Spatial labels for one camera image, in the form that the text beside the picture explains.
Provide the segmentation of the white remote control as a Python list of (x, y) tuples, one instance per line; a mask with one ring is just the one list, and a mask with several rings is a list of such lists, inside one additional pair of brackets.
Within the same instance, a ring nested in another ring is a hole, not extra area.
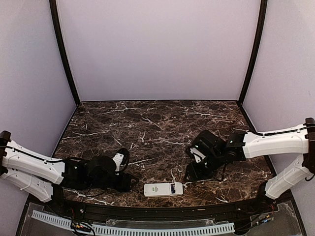
[(168, 197), (183, 195), (183, 185), (180, 182), (174, 182), (176, 184), (176, 194), (170, 193), (171, 183), (151, 183), (144, 185), (145, 197)]

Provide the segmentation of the blue AAA battery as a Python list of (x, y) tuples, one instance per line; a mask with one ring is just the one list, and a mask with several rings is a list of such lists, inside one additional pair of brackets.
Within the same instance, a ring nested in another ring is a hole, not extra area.
[(170, 184), (170, 193), (176, 194), (176, 184), (175, 183)]

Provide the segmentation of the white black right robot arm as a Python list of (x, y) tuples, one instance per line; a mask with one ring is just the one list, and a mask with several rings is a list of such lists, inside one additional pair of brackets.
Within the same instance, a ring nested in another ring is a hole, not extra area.
[(196, 182), (214, 176), (223, 165), (261, 156), (296, 153), (296, 159), (272, 179), (262, 183), (259, 194), (251, 203), (255, 213), (262, 213), (270, 200), (302, 180), (315, 176), (315, 120), (306, 118), (303, 124), (270, 132), (245, 131), (232, 133), (225, 141), (209, 130), (201, 131), (186, 154), (192, 159), (186, 167), (185, 181)]

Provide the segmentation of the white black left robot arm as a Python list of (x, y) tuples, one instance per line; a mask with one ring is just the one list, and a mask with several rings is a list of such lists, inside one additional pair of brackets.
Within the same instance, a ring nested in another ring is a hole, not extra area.
[(139, 179), (125, 170), (130, 154), (125, 148), (114, 157), (94, 156), (58, 159), (31, 151), (11, 139), (8, 131), (0, 134), (0, 177), (20, 190), (37, 197), (58, 214), (69, 211), (63, 188), (74, 190), (114, 189), (129, 192)]

